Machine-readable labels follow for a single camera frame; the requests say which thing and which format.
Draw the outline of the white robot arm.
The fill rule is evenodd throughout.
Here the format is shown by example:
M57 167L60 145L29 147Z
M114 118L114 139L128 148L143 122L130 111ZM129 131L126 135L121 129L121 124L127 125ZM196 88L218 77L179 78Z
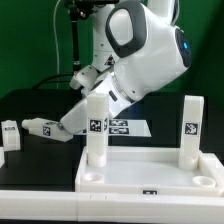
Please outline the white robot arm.
M93 62L70 86L109 96L109 116L157 91L191 65L191 49L176 25L179 0L124 0L93 5Z

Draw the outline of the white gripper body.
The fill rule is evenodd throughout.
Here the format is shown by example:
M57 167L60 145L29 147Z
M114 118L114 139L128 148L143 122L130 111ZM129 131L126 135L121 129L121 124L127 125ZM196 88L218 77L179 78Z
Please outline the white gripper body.
M98 74L92 66L86 66L73 76L71 86L84 88L84 97L60 119L60 125L70 134L76 134L87 127L87 97L94 94L109 96L109 117L115 118L134 101L125 93L110 67Z

